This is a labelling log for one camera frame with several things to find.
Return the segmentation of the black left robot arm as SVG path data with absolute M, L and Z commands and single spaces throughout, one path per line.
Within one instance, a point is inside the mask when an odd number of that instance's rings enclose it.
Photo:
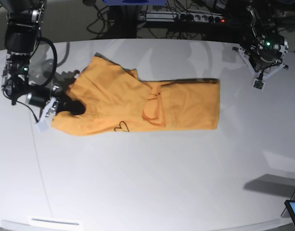
M 289 68 L 283 62 L 288 41 L 278 32 L 268 0 L 249 0 L 245 8 L 251 19 L 244 23 L 239 46 L 233 47 L 233 51 L 240 54 L 254 77 L 252 87 L 264 90 L 268 78 Z

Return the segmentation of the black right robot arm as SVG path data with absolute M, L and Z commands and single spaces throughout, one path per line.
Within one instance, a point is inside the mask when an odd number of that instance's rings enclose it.
M 6 65 L 2 74 L 2 93 L 16 105 L 19 98 L 26 97 L 24 106 L 40 109 L 35 116 L 35 125 L 40 132 L 48 129 L 46 117 L 59 112 L 69 112 L 73 116 L 82 115 L 86 108 L 78 100 L 72 100 L 59 85 L 52 83 L 58 66 L 57 50 L 51 40 L 41 34 L 45 0 L 0 0 L 7 10 L 7 29 L 4 47 L 7 50 Z M 38 85 L 29 83 L 31 59 L 41 42 L 48 44 L 53 52 L 52 70 L 47 80 Z

